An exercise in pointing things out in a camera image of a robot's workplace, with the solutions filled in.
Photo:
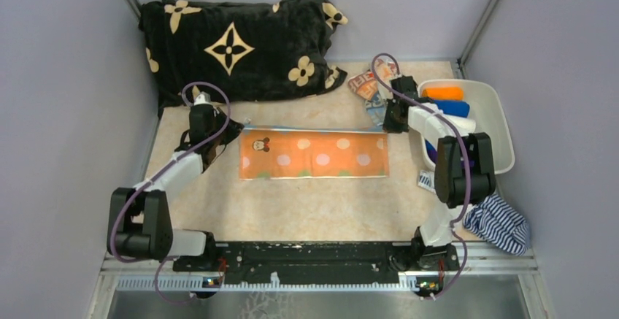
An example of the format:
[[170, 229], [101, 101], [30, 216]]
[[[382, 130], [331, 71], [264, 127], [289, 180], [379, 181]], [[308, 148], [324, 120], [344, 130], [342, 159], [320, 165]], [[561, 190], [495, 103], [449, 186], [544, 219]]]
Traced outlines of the orange polka dot towel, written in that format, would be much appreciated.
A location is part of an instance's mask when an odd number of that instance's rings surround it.
[[390, 174], [381, 131], [251, 127], [239, 136], [239, 178], [370, 178]]

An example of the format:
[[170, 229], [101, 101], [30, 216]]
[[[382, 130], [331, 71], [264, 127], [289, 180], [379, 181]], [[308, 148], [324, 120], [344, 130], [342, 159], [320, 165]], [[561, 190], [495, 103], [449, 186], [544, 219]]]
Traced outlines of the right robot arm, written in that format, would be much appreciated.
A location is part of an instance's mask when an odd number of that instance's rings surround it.
[[433, 181], [439, 203], [415, 230], [408, 255], [401, 254], [395, 261], [418, 269], [455, 266], [459, 261], [451, 242], [457, 223], [464, 219], [469, 206], [481, 202], [496, 188], [491, 138], [459, 128], [432, 99], [419, 96], [411, 76], [398, 76], [385, 88], [393, 95], [385, 125], [408, 127], [437, 151]]

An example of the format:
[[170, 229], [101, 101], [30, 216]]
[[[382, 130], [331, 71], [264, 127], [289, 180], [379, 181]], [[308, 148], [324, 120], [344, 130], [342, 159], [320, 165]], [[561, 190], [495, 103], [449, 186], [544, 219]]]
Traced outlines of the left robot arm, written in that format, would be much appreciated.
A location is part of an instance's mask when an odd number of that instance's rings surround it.
[[170, 204], [212, 165], [244, 129], [211, 104], [190, 109], [189, 128], [169, 162], [151, 178], [130, 188], [117, 188], [110, 198], [107, 250], [123, 263], [190, 257], [202, 271], [219, 260], [212, 233], [175, 229]]

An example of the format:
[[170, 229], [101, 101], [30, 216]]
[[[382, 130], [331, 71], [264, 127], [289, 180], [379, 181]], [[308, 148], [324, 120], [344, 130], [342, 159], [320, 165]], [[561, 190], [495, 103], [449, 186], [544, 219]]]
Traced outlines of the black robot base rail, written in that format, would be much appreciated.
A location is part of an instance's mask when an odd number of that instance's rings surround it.
[[411, 291], [437, 295], [460, 269], [454, 245], [420, 242], [225, 242], [180, 256], [175, 272], [209, 272], [203, 286], [233, 291]]

